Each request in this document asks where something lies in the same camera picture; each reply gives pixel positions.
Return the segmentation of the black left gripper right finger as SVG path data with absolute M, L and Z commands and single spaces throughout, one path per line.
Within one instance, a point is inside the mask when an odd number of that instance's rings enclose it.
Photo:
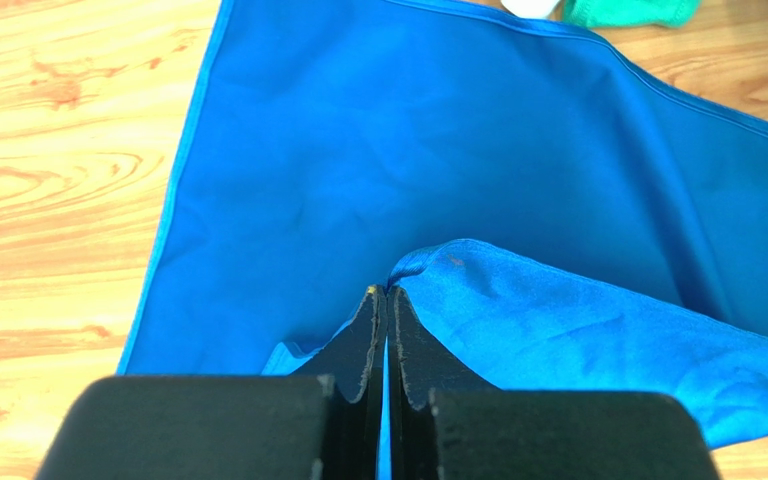
M 715 479 L 697 423 L 662 394 L 507 391 L 387 295 L 395 479 Z

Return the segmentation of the blue cloth napkin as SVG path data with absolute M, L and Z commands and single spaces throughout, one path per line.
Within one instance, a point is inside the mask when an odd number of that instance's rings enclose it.
M 768 122 L 460 1 L 226 1 L 124 375 L 286 376 L 381 288 L 507 391 L 768 437 Z

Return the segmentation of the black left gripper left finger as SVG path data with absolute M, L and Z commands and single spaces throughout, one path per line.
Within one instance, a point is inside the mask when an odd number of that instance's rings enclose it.
M 41 479 L 372 479 L 386 329 L 380 287 L 286 376 L 113 376 L 73 403 Z

